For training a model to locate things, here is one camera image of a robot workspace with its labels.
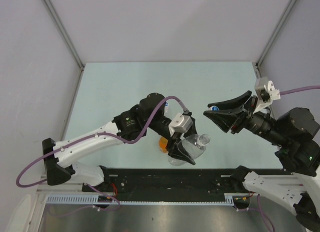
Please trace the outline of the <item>orange bottle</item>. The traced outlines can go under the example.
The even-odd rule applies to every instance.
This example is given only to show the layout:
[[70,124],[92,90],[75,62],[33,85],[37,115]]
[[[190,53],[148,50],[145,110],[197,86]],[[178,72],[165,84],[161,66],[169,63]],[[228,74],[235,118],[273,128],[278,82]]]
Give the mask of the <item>orange bottle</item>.
[[159,148],[161,150],[161,152],[163,153],[168,153],[166,147],[167,147],[167,144],[168,144],[168,140],[164,137],[161,137],[158,141],[158,145],[159,145]]

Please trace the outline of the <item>clear plastic bottle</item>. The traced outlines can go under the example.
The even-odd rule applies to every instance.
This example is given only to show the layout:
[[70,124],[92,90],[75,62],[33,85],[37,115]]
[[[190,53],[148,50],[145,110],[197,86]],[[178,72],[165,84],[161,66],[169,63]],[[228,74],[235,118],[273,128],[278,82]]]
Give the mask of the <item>clear plastic bottle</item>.
[[193,134],[182,140],[182,146],[192,159],[196,160],[204,153],[210,140],[211,138],[208,134]]

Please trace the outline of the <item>white blue bottle cap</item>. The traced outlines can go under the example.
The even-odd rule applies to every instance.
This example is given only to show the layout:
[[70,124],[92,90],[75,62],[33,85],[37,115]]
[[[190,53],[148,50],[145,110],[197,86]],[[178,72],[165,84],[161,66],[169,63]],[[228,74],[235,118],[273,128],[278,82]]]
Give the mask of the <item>white blue bottle cap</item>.
[[217,106],[211,106],[211,107],[209,107],[209,110],[211,110],[211,111],[219,111],[220,109]]

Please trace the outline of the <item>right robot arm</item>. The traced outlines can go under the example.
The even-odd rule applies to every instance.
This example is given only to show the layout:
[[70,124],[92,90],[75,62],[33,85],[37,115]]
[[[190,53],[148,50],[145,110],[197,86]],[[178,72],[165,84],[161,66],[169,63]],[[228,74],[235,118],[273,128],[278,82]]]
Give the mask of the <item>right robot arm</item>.
[[286,208],[310,231],[320,227],[320,146],[314,141],[320,125],[308,108],[295,107],[279,119],[261,112],[280,95],[251,91],[227,101],[209,103],[203,115],[223,132],[236,134],[243,129],[279,147],[275,152],[283,169],[292,173],[304,187],[303,192],[285,189],[244,166],[230,176],[235,192],[256,192]]

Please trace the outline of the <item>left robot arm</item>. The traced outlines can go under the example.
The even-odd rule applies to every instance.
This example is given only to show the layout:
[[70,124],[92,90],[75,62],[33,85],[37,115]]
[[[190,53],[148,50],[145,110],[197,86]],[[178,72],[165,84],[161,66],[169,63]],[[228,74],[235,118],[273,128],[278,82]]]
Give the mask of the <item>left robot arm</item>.
[[78,138],[55,142],[42,141],[46,181],[55,186],[79,179],[98,191],[109,189],[111,180],[103,166],[90,167],[79,160],[107,147],[135,144],[146,136],[147,129],[168,140],[166,150],[171,158],[194,165],[191,153],[183,146],[189,135],[197,133],[192,113],[175,96],[151,93],[112,121]]

